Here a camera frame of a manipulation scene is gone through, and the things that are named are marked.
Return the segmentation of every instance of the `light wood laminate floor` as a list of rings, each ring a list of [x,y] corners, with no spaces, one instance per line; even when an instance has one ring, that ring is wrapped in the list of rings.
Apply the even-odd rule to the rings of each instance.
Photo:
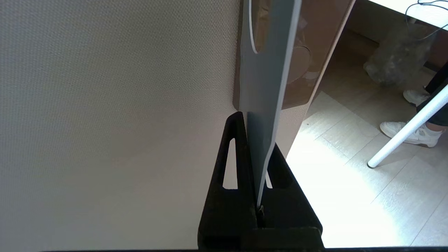
[[[422,88],[434,72],[423,69],[407,87],[380,87],[353,48],[336,48],[287,156],[324,244],[448,246],[448,133],[435,148],[402,144],[376,169],[366,165],[389,140],[379,123],[415,114],[402,91]]]

